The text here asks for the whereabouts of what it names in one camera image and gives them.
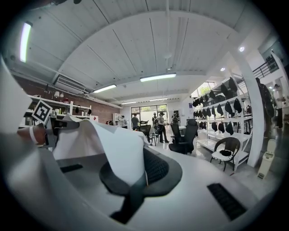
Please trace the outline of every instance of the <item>ceiling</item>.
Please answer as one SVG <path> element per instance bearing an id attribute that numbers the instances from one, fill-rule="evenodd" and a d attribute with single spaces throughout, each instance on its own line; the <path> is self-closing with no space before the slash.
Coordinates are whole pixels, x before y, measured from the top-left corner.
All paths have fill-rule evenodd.
<path id="1" fill-rule="evenodd" d="M 210 76 L 220 76 L 212 70 L 226 56 L 226 43 L 238 47 L 264 21 L 241 0 L 170 0 L 169 10 L 169 37 L 165 0 L 83 0 L 78 5 L 67 0 L 30 10 L 11 32 L 7 57 L 16 59 L 9 67 L 49 84 L 61 73 L 89 92 L 114 83 L 117 88 L 91 96 L 115 104 L 181 99 Z M 25 21 L 33 27 L 27 62 L 21 63 L 18 44 Z M 166 60 L 168 50 L 172 56 Z M 176 78 L 139 81 L 167 68 Z"/>

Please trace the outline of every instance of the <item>ceiling light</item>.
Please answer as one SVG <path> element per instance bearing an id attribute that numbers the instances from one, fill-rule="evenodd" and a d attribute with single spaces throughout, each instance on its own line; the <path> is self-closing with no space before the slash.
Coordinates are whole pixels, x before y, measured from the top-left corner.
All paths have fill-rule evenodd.
<path id="1" fill-rule="evenodd" d="M 157 101 L 157 100 L 166 100 L 168 98 L 161 98 L 161 99 L 150 99 L 149 101 Z"/>
<path id="2" fill-rule="evenodd" d="M 176 73 L 172 73 L 172 74 L 161 74 L 161 75 L 155 75 L 155 76 L 150 76 L 150 77 L 143 77 L 140 78 L 141 82 L 145 82 L 145 81 L 150 81 L 150 80 L 156 80 L 156 79 L 166 79 L 166 78 L 174 78 L 176 77 Z"/>
<path id="3" fill-rule="evenodd" d="M 129 104 L 129 103 L 136 103 L 136 101 L 133 101 L 133 102 L 126 102 L 126 103 L 121 103 L 121 104 Z"/>
<path id="4" fill-rule="evenodd" d="M 103 92 L 103 91 L 106 91 L 106 90 L 108 90 L 108 89 L 112 89 L 112 88 L 116 88 L 116 87 L 117 87 L 117 86 L 116 86 L 115 84 L 113 84 L 113 85 L 107 86 L 107 87 L 105 87 L 105 88 L 98 89 L 98 90 L 94 91 L 94 93 Z"/>
<path id="5" fill-rule="evenodd" d="M 26 63 L 26 49 L 31 27 L 32 23 L 26 22 L 24 23 L 22 29 L 21 43 L 20 43 L 20 61 L 24 63 Z"/>

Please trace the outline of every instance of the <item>white floor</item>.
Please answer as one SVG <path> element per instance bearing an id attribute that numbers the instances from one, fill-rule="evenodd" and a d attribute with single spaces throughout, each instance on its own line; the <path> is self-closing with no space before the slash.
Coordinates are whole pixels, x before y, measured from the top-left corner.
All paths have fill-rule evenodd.
<path id="1" fill-rule="evenodd" d="M 167 138 L 171 142 L 172 138 L 171 132 L 167 131 Z M 207 161 L 210 161 L 211 159 L 211 151 L 201 147 L 199 144 L 196 143 L 198 138 L 194 139 L 194 150 L 191 154 L 192 157 L 201 158 Z M 156 143 L 157 147 L 168 149 L 168 143 Z M 212 160 L 212 165 L 217 167 L 220 171 L 223 171 L 224 169 L 224 162 L 219 164 L 219 161 Z M 243 163 L 238 166 L 236 172 L 233 172 L 232 165 L 227 164 L 225 173 L 234 178 L 235 180 L 239 181 L 241 184 L 246 186 L 248 189 L 250 189 L 258 199 L 263 198 L 268 193 L 273 192 L 279 187 L 279 184 L 281 182 L 281 176 L 274 174 L 273 172 L 269 171 L 265 179 L 260 179 L 257 177 L 257 168 L 253 168 L 246 163 Z"/>

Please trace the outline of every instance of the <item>brick wall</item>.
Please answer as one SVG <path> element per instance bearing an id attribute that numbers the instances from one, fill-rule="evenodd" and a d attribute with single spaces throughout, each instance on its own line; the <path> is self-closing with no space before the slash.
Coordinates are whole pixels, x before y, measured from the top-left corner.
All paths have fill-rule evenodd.
<path id="1" fill-rule="evenodd" d="M 46 98 L 46 99 L 51 99 L 52 95 L 54 95 L 54 92 L 56 91 L 55 89 L 48 88 L 52 93 L 48 94 L 44 92 L 45 87 L 42 84 L 35 83 L 32 81 L 29 81 L 27 79 L 19 78 L 15 76 L 15 80 L 19 83 L 19 85 L 23 88 L 23 90 L 28 94 L 28 95 L 41 95 L 41 97 Z M 69 101 L 73 101 L 73 104 L 75 105 L 81 105 L 81 106 L 87 106 L 89 107 L 91 105 L 91 111 L 92 115 L 98 116 L 98 121 L 100 123 L 104 123 L 106 121 L 112 120 L 112 114 L 113 113 L 120 113 L 120 109 L 104 105 L 101 103 L 97 103 L 82 97 L 70 95 L 68 93 L 64 92 L 64 98 L 68 98 Z"/>

